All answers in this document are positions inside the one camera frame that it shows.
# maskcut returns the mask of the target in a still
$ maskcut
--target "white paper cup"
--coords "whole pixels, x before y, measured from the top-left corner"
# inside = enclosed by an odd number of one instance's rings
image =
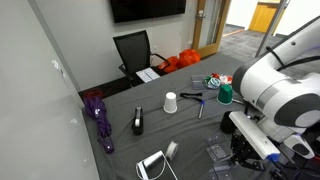
[[[167,113],[175,113],[178,109],[177,107],[177,96],[173,92],[168,92],[166,94],[166,100],[164,101],[163,109]]]

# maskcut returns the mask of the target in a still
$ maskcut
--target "red bag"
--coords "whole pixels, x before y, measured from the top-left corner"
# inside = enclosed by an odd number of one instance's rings
[[[178,69],[200,62],[200,54],[193,49],[186,49],[182,51],[179,56],[180,60],[177,63]]]
[[[171,73],[175,70],[177,70],[177,63],[179,62],[179,59],[177,56],[171,56],[167,59],[170,62],[170,66],[166,67],[168,65],[167,62],[163,62],[158,66],[159,69],[163,69],[166,73]]]

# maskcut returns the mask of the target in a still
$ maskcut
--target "black office chair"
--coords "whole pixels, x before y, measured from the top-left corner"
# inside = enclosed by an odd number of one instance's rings
[[[113,38],[123,64],[119,69],[126,75],[130,81],[131,86],[142,84],[143,81],[136,75],[135,72],[150,67],[150,57],[155,55],[167,62],[168,67],[170,63],[159,54],[152,54],[150,51],[150,44],[147,32],[140,31],[132,34],[118,36]],[[151,67],[160,76],[166,74],[163,69]]]

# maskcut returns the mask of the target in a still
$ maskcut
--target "television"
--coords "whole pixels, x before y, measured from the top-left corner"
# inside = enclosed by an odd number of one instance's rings
[[[115,23],[184,14],[186,0],[110,0]]]

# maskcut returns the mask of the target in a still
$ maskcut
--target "pen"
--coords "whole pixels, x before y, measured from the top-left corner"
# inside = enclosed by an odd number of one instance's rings
[[[201,101],[201,107],[200,107],[200,112],[198,117],[199,119],[201,119],[201,116],[202,116],[203,106],[204,106],[204,100]]]

